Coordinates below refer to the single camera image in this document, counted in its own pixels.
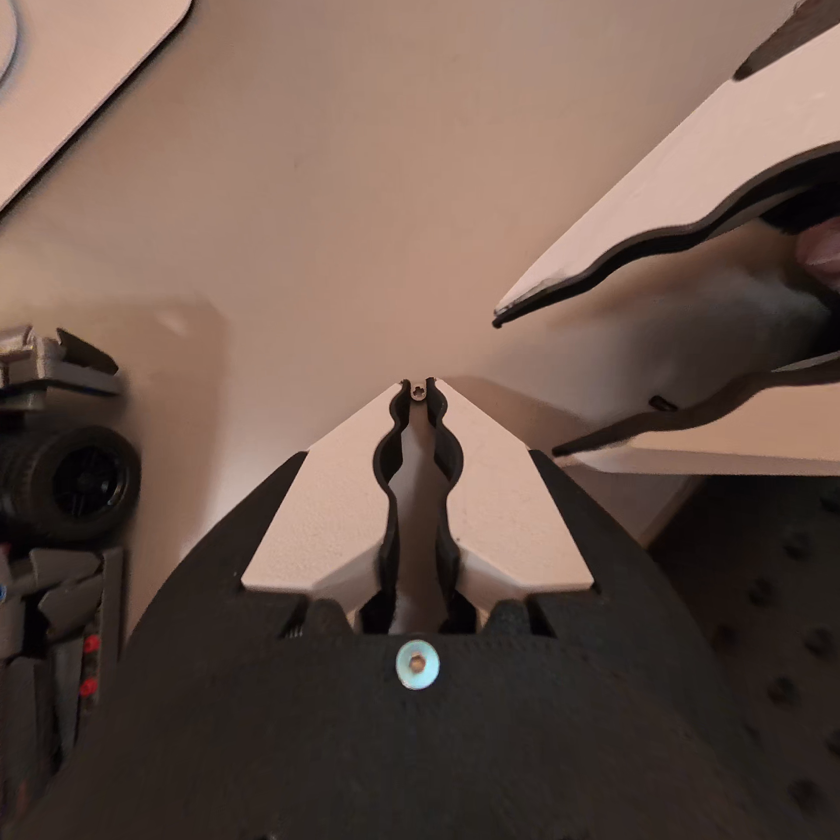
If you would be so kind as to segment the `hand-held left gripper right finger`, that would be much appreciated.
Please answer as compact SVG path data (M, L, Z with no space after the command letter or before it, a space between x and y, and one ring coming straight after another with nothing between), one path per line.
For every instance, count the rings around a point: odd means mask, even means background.
M427 383L426 403L448 481L437 532L446 596L589 590L593 575L529 447L443 380Z

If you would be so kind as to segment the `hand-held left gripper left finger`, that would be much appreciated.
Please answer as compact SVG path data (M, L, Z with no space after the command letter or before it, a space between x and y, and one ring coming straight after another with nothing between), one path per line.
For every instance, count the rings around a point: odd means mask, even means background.
M373 597L386 584L382 550L389 525L388 480L375 454L400 420L390 385L306 452L270 525L242 574L251 592L307 597Z

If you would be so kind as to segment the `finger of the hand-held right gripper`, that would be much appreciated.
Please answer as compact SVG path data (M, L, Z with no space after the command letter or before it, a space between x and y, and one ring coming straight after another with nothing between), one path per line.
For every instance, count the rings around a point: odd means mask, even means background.
M497 304L496 329L580 296L838 177L835 25L728 80L574 223Z
M839 353L744 374L707 399L553 447L561 466L661 476L839 475Z

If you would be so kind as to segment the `grey toy brick car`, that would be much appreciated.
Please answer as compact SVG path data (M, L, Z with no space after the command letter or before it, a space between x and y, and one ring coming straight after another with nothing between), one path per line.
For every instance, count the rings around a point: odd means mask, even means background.
M65 766L122 646L125 551L140 495L134 446L45 412L49 392L120 396L113 358L29 324L1 337L2 838Z

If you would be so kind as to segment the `person's right hand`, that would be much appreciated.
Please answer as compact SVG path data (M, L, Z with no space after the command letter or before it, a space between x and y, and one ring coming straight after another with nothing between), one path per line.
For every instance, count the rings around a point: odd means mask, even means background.
M794 258L807 275L839 292L839 216L798 234Z

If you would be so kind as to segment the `white stand base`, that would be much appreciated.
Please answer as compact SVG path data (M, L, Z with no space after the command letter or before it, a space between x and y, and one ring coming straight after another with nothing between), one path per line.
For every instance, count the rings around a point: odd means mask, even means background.
M174 34L189 1L1 2L1 208Z

